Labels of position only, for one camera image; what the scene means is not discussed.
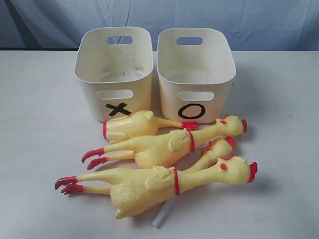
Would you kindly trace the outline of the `headless yellow rubber chicken body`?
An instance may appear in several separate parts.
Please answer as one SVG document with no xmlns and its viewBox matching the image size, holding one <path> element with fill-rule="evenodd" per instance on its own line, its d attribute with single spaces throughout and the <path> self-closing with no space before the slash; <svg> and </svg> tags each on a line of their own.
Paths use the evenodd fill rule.
<svg viewBox="0 0 319 239">
<path fill-rule="evenodd" d="M 158 118 L 152 111 L 141 110 L 130 116 L 104 121 L 102 133 L 107 142 L 114 144 L 137 136 L 156 135 L 158 130 L 164 127 L 194 130 L 197 122 L 179 122 Z"/>
</svg>

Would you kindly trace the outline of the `broken chicken head with tube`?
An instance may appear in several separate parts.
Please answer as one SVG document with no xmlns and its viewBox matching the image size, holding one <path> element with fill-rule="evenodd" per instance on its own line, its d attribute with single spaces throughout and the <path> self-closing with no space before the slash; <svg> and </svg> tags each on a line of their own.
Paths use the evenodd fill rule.
<svg viewBox="0 0 319 239">
<path fill-rule="evenodd" d="M 225 139 L 216 138 L 213 141 L 209 142 L 208 147 L 204 147 L 201 150 L 202 156 L 188 169 L 185 169 L 184 172 L 196 172 L 202 169 L 206 169 L 217 162 L 217 158 L 227 157 L 232 150 L 236 147 L 236 144 L 233 138 L 227 136 Z M 155 216 L 152 221 L 152 225 L 156 228 L 159 228 L 162 223 L 165 221 L 165 218 L 170 212 L 171 207 L 173 206 L 177 196 L 167 200 L 158 214 Z"/>
</svg>

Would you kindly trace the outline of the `large whole yellow rubber chicken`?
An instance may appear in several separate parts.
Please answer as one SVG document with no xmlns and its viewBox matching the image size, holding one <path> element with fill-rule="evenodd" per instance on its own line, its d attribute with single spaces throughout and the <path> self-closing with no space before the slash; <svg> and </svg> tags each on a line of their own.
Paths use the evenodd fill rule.
<svg viewBox="0 0 319 239">
<path fill-rule="evenodd" d="M 151 169 L 112 168 L 60 178 L 55 188 L 64 186 L 61 192 L 110 195 L 117 207 L 116 219 L 138 215 L 153 206 L 173 198 L 197 186 L 224 182 L 240 185 L 254 181 L 257 163 L 232 155 L 217 158 L 217 162 L 196 172 L 154 166 Z"/>
</svg>

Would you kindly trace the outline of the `cream bin marked O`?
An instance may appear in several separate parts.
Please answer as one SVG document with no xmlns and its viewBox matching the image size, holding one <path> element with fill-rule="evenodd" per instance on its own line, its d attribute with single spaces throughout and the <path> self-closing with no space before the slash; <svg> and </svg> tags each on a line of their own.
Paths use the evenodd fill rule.
<svg viewBox="0 0 319 239">
<path fill-rule="evenodd" d="M 236 76 L 225 35 L 211 28 L 171 28 L 158 37 L 161 112 L 169 120 L 211 123 L 221 116 Z"/>
</svg>

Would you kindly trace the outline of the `cream bin marked X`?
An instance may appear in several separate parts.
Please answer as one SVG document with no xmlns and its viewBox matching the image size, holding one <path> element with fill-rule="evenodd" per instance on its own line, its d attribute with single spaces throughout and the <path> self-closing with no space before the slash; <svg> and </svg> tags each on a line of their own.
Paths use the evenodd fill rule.
<svg viewBox="0 0 319 239">
<path fill-rule="evenodd" d="M 150 110 L 152 71 L 150 33 L 132 26 L 87 32 L 75 63 L 75 76 L 99 122 Z"/>
</svg>

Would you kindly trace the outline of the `white backdrop curtain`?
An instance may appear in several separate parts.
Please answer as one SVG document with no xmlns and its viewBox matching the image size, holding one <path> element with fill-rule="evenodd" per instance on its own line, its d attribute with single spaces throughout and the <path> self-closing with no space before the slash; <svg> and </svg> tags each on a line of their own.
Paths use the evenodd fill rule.
<svg viewBox="0 0 319 239">
<path fill-rule="evenodd" d="M 3 0 L 2 48 L 77 48 L 95 28 L 137 26 L 157 45 L 174 27 L 222 32 L 233 51 L 318 50 L 316 0 Z"/>
</svg>

